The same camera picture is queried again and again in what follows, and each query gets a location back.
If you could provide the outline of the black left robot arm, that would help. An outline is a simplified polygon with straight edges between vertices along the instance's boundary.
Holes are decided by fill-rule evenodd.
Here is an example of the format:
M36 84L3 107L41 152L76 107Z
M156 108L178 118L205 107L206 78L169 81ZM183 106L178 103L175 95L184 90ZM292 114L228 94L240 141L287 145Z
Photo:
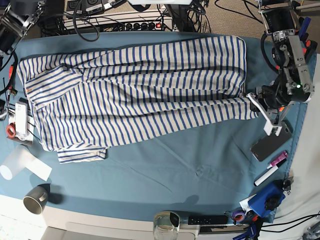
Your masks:
M257 6L265 26L260 49L277 78L271 85L258 87L246 96L251 101L251 110L265 118L264 132L279 136L291 105L307 103L315 92L308 61L318 44L308 39L311 20L300 13L320 4L303 6L295 0L259 0Z

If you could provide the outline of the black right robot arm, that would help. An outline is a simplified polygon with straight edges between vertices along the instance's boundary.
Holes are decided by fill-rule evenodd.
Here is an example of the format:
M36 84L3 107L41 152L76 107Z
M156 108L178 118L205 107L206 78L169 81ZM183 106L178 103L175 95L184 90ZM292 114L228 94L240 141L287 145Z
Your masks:
M0 17L0 55L9 55L45 11L45 0L11 0Z

